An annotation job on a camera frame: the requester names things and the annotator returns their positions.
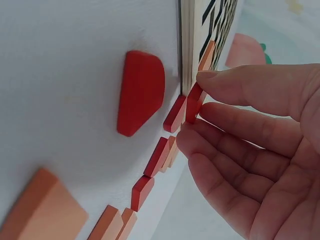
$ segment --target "peach wooden block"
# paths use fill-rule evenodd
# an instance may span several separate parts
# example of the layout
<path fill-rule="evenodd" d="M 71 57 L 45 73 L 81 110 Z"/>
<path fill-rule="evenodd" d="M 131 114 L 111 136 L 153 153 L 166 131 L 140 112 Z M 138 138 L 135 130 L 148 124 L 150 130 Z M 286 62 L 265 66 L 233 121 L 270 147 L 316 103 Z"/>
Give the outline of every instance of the peach wooden block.
<path fill-rule="evenodd" d="M 108 205 L 87 240 L 116 240 L 123 225 L 119 210 Z"/>
<path fill-rule="evenodd" d="M 87 219 L 58 178 L 41 168 L 8 214 L 0 240 L 74 240 Z"/>
<path fill-rule="evenodd" d="M 171 167 L 173 166 L 173 164 L 175 163 L 175 160 L 176 160 L 176 158 L 177 158 L 178 153 L 179 153 L 179 148 L 178 148 L 177 145 L 176 145 L 174 154 L 173 154 L 173 156 L 172 156 L 172 158 L 171 158 L 171 162 L 169 163 L 169 166 L 168 166 L 169 168 L 171 168 Z"/>
<path fill-rule="evenodd" d="M 206 48 L 206 51 L 203 55 L 203 58 L 199 64 L 199 71 L 208 71 L 210 70 L 210 66 L 212 63 L 212 57 L 214 55 L 214 50 L 215 50 L 215 42 L 210 41 L 208 44 L 208 47 Z"/>
<path fill-rule="evenodd" d="M 170 148 L 168 139 L 161 137 L 143 174 L 149 178 L 153 178 L 164 165 L 167 156 L 169 155 L 169 151 Z"/>
<path fill-rule="evenodd" d="M 186 100 L 185 121 L 194 124 L 199 114 L 200 108 L 206 98 L 206 92 L 202 90 L 196 82 L 191 89 Z"/>
<path fill-rule="evenodd" d="M 142 176 L 132 188 L 131 209 L 138 212 L 155 185 L 155 179 Z"/>
<path fill-rule="evenodd" d="M 165 173 L 167 171 L 167 168 L 169 167 L 169 164 L 172 161 L 172 157 L 174 156 L 176 149 L 177 149 L 176 138 L 174 136 L 170 136 L 168 141 L 169 141 L 170 152 L 169 152 L 169 155 L 166 158 L 162 168 L 160 169 L 160 172 L 162 172 L 162 173 Z"/>
<path fill-rule="evenodd" d="M 116 240 L 127 240 L 129 234 L 131 233 L 132 228 L 136 224 L 137 215 L 136 212 L 130 208 L 126 208 L 122 215 L 123 227 L 119 232 Z"/>

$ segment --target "finger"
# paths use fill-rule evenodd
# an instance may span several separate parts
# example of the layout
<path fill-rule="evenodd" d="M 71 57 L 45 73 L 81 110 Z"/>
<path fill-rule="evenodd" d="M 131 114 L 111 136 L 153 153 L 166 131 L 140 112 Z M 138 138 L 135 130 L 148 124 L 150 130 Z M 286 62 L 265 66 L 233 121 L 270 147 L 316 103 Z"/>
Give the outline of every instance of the finger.
<path fill-rule="evenodd" d="M 300 124 L 289 118 L 274 118 L 220 103 L 207 103 L 200 116 L 227 133 L 262 148 L 292 158 L 303 134 Z"/>
<path fill-rule="evenodd" d="M 238 232 L 249 239 L 260 204 L 234 189 L 202 154 L 193 154 L 189 168 L 200 192 L 209 204 Z"/>
<path fill-rule="evenodd" d="M 221 175 L 241 194 L 262 202 L 263 198 L 274 184 L 270 179 L 255 174 L 250 174 L 228 156 L 217 151 L 209 142 L 196 131 L 183 129 L 177 136 L 179 149 L 191 158 L 193 154 L 206 156 Z"/>
<path fill-rule="evenodd" d="M 197 82 L 219 102 L 291 116 L 320 153 L 320 64 L 246 65 L 212 77 L 200 72 Z"/>
<path fill-rule="evenodd" d="M 290 159 L 260 149 L 249 142 L 221 131 L 208 122 L 197 119 L 188 128 L 194 129 L 218 151 L 225 154 L 247 172 L 277 182 L 290 164 Z"/>

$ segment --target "fingernail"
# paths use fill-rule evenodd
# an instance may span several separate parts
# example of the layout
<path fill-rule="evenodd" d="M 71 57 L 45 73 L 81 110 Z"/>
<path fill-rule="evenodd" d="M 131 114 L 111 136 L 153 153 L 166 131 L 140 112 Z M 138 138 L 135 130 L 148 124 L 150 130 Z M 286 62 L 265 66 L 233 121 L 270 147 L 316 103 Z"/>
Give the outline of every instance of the fingernail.
<path fill-rule="evenodd" d="M 203 82 L 209 79 L 213 79 L 217 75 L 217 71 L 199 71 L 196 75 L 196 81 Z"/>

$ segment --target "wooden piece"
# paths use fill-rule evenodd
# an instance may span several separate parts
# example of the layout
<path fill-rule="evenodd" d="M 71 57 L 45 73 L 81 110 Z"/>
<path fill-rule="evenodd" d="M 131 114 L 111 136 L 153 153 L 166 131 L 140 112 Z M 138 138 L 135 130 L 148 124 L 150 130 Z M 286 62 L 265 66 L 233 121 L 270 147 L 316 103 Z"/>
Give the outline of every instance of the wooden piece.
<path fill-rule="evenodd" d="M 137 221 L 137 215 L 135 211 L 133 211 L 132 209 L 126 208 L 123 211 L 121 217 L 123 221 L 123 227 L 119 232 L 118 236 L 116 237 L 116 240 L 127 240 L 129 234 L 132 231 L 132 228 L 134 227 Z"/>
<path fill-rule="evenodd" d="M 155 179 L 142 176 L 132 188 L 131 209 L 138 212 L 155 185 Z"/>
<path fill-rule="evenodd" d="M 141 51 L 126 54 L 117 131 L 133 136 L 162 106 L 165 95 L 165 69 L 161 60 Z"/>
<path fill-rule="evenodd" d="M 0 240 L 74 240 L 87 219 L 58 178 L 41 168 L 8 214 Z"/>
<path fill-rule="evenodd" d="M 153 154 L 143 172 L 144 175 L 153 178 L 164 165 L 169 155 L 169 141 L 168 139 L 161 137 L 156 145 Z"/>
<path fill-rule="evenodd" d="M 163 123 L 163 129 L 165 131 L 173 134 L 178 130 L 179 126 L 184 120 L 186 105 L 186 97 L 183 95 L 178 96 Z"/>
<path fill-rule="evenodd" d="M 169 167 L 170 163 L 172 162 L 172 158 L 177 150 L 177 142 L 176 138 L 174 136 L 170 136 L 169 139 L 169 154 L 168 157 L 166 158 L 162 168 L 160 169 L 160 172 L 165 173 L 167 171 L 167 168 Z"/>
<path fill-rule="evenodd" d="M 123 225 L 119 210 L 108 205 L 87 240 L 116 240 Z"/>
<path fill-rule="evenodd" d="M 200 108 L 206 98 L 206 92 L 204 92 L 199 84 L 196 82 L 191 89 L 189 96 L 186 100 L 186 113 L 185 121 L 194 124 L 199 114 Z"/>
<path fill-rule="evenodd" d="M 214 56 L 214 51 L 215 51 L 215 42 L 211 40 L 199 64 L 198 71 L 210 70 L 212 59 Z"/>
<path fill-rule="evenodd" d="M 171 168 L 173 166 L 173 164 L 175 163 L 175 160 L 177 158 L 177 155 L 178 155 L 179 151 L 180 151 L 179 148 L 175 149 L 175 152 L 174 152 L 174 154 L 173 154 L 173 156 L 171 158 L 171 162 L 170 162 L 170 164 L 168 166 L 169 168 Z"/>

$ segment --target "wooden puzzle board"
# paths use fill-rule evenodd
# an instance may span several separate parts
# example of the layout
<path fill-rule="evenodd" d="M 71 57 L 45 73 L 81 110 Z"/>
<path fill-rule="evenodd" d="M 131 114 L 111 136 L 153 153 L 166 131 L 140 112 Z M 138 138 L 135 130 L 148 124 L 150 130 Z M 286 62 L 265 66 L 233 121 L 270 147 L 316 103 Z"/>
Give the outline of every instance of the wooden puzzle board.
<path fill-rule="evenodd" d="M 182 93 L 188 95 L 210 41 L 216 70 L 233 23 L 238 0 L 181 1 Z"/>

